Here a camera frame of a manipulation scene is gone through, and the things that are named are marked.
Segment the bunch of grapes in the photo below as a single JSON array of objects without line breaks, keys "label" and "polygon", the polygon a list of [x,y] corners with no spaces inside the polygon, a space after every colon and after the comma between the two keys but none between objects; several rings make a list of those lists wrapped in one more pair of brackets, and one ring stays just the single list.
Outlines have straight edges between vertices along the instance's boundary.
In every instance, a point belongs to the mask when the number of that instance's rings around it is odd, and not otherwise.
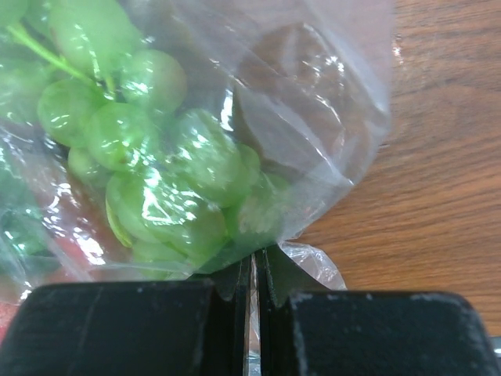
[{"label": "bunch of grapes", "polygon": [[288,184],[213,114],[183,106],[186,75],[116,0],[0,5],[0,117],[70,149],[70,172],[106,197],[137,263],[196,269],[280,232]]}]

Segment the black object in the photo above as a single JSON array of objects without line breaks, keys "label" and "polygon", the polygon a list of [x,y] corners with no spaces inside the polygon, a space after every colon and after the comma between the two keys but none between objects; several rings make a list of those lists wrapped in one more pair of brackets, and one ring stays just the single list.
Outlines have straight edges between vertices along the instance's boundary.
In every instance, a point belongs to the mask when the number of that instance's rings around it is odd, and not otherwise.
[{"label": "black object", "polygon": [[277,248],[256,253],[264,376],[501,374],[480,317],[460,296],[326,291],[284,258]]},{"label": "black object", "polygon": [[0,375],[241,375],[251,261],[213,280],[66,284],[31,294]]},{"label": "black object", "polygon": [[[254,256],[264,376],[497,376],[478,315],[443,293],[334,292],[277,247]],[[247,374],[251,259],[185,282],[43,287],[0,375]]]}]

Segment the wrinkled plastic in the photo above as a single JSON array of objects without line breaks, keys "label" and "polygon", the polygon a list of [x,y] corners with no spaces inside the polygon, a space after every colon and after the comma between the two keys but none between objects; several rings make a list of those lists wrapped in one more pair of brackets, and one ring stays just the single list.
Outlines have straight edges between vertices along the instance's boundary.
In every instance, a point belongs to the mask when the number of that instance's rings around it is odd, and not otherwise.
[{"label": "wrinkled plastic", "polygon": [[[290,242],[283,242],[280,244],[280,248],[306,273],[325,287],[333,291],[346,290],[346,284],[341,273],[322,250],[311,245]],[[259,332],[259,305],[255,267],[253,276],[254,279],[251,280],[250,290],[249,353],[247,362],[249,376],[261,376],[261,336]]]},{"label": "wrinkled plastic", "polygon": [[49,28],[0,33],[0,60],[23,61],[0,61],[0,147],[25,186],[0,204],[2,301],[211,273],[295,238],[390,128],[386,0],[57,1]]}]

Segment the wooden surface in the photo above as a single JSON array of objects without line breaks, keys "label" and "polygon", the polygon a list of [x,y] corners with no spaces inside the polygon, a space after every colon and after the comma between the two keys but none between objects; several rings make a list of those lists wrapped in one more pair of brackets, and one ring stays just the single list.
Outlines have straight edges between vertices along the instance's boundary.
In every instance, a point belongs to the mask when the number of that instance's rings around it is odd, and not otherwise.
[{"label": "wooden surface", "polygon": [[301,241],[351,289],[465,295],[501,335],[501,1],[398,0],[395,132]]}]

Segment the green grape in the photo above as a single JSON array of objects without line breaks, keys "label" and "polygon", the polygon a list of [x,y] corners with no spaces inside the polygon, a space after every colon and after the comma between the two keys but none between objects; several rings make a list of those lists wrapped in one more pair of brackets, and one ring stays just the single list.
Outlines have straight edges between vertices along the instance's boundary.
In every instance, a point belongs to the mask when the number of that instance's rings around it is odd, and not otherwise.
[{"label": "green grape", "polygon": [[59,0],[30,0],[24,18],[37,32],[50,38],[49,14]]},{"label": "green grape", "polygon": [[228,208],[247,196],[251,187],[258,181],[261,162],[254,149],[237,145],[242,161],[236,178],[224,190],[212,190],[207,194],[220,208]]},{"label": "green grape", "polygon": [[125,231],[148,243],[160,243],[146,228],[141,214],[142,202],[136,198],[137,192],[128,188],[131,181],[139,183],[141,176],[115,173],[106,187],[106,202]]},{"label": "green grape", "polygon": [[204,203],[170,172],[146,168],[113,178],[106,198],[120,223],[148,243],[173,244],[192,259],[208,258],[226,241],[221,211]]},{"label": "green grape", "polygon": [[55,141],[69,147],[83,147],[91,116],[105,104],[106,98],[99,88],[67,79],[44,90],[38,104],[38,117]]},{"label": "green grape", "polygon": [[126,103],[110,103],[96,112],[86,136],[90,154],[114,171],[147,164],[158,150],[153,122],[142,110]]},{"label": "green grape", "polygon": [[52,40],[77,69],[104,79],[142,45],[115,0],[59,0],[49,17]]},{"label": "green grape", "polygon": [[261,174],[250,195],[226,210],[229,235],[237,245],[258,249],[276,240],[290,202],[288,187],[277,175]]},{"label": "green grape", "polygon": [[71,148],[68,155],[68,168],[83,183],[97,187],[105,186],[110,175],[85,148]]},{"label": "green grape", "polygon": [[137,52],[121,73],[125,99],[154,114],[173,113],[186,98],[185,71],[165,52]]},{"label": "green grape", "polygon": [[207,111],[191,110],[176,121],[170,133],[177,146],[170,160],[172,167],[201,196],[225,206],[225,195],[237,178],[242,161],[219,121]]},{"label": "green grape", "polygon": [[0,117],[35,123],[38,100],[50,78],[49,69],[39,62],[0,59]]},{"label": "green grape", "polygon": [[135,262],[151,264],[151,269],[142,269],[142,274],[151,280],[166,280],[173,272],[162,270],[162,263],[186,262],[186,256],[166,244],[150,244],[138,241],[132,248],[132,257]]},{"label": "green grape", "polygon": [[108,218],[108,223],[110,224],[110,228],[113,231],[115,237],[117,237],[118,241],[120,241],[122,245],[126,248],[132,247],[131,234],[128,233],[127,230],[120,224],[117,215],[114,213],[107,199],[106,199],[106,217]]},{"label": "green grape", "polygon": [[27,0],[2,0],[0,2],[0,27],[19,21],[28,9]]},{"label": "green grape", "polygon": [[40,223],[29,215],[8,211],[0,220],[0,228],[2,235],[8,239],[9,245],[19,256],[36,255],[47,249],[40,234],[33,231],[33,229],[43,231]]}]

